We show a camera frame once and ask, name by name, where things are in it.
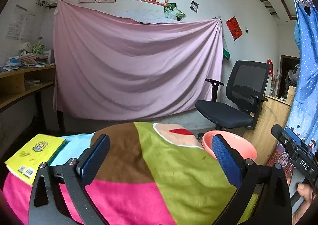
doorway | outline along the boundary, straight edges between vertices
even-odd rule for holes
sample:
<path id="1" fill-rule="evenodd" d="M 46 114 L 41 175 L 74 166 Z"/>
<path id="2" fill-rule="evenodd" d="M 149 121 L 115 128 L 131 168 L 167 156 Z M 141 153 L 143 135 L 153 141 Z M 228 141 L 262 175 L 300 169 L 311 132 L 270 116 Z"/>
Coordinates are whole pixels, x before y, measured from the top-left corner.
<path id="1" fill-rule="evenodd" d="M 278 84 L 277 97 L 285 97 L 285 91 L 287 86 L 288 72 L 294 70 L 295 65 L 299 64 L 299 58 L 294 56 L 280 55 L 280 79 Z"/>

pink fabric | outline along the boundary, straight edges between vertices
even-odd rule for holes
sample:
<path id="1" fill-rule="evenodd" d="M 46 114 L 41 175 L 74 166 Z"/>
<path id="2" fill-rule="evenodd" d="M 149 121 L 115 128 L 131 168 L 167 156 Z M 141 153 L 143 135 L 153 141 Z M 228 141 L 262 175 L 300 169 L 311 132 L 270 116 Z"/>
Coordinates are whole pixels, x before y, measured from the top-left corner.
<path id="1" fill-rule="evenodd" d="M 210 99 L 221 79 L 219 19 L 140 24 L 59 1 L 55 110 L 85 119 L 156 118 Z"/>
<path id="2" fill-rule="evenodd" d="M 60 185 L 72 218 L 82 222 L 65 185 Z M 28 225 L 31 186 L 8 174 L 3 195 L 12 210 Z M 94 204 L 111 225 L 175 225 L 155 183 L 128 184 L 94 180 L 85 187 Z"/>

wooden door frame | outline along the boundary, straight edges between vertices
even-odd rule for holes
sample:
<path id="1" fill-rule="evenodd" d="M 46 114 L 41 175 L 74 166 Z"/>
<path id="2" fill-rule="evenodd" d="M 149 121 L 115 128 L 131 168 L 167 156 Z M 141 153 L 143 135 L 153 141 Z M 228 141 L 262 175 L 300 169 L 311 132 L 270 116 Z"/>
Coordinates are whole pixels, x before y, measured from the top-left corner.
<path id="1" fill-rule="evenodd" d="M 289 59 L 293 59 L 293 60 L 299 60 L 299 62 L 300 62 L 300 58 L 299 58 L 299 57 L 280 55 L 280 65 L 279 65 L 279 82 L 278 82 L 278 87 L 277 87 L 276 96 L 278 95 L 278 91 L 279 91 L 279 88 L 280 88 L 280 82 L 281 82 L 281 70 L 282 70 L 282 67 L 283 67 L 283 58 L 289 58 Z"/>

blue polka dot curtain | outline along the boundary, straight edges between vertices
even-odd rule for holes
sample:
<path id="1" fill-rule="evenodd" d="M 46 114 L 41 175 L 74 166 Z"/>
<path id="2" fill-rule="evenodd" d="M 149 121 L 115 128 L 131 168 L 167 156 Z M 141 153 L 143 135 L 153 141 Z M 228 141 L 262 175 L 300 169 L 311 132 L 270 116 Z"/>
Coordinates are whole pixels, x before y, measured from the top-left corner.
<path id="1" fill-rule="evenodd" d="M 315 153 L 318 148 L 318 12 L 312 2 L 306 0 L 295 0 L 295 6 L 295 40 L 300 49 L 300 73 L 286 127 Z M 268 166 L 276 162 L 282 164 L 286 177 L 290 177 L 293 167 L 280 144 Z"/>

chair seat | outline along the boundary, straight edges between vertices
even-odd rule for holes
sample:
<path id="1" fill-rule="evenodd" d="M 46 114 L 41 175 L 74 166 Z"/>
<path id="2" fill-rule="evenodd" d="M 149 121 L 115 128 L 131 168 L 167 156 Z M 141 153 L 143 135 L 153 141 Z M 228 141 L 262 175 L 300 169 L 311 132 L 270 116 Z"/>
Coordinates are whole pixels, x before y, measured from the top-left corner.
<path id="1" fill-rule="evenodd" d="M 253 117 L 225 103 L 198 100 L 197 110 L 211 122 L 225 127 L 246 127 L 253 123 Z"/>

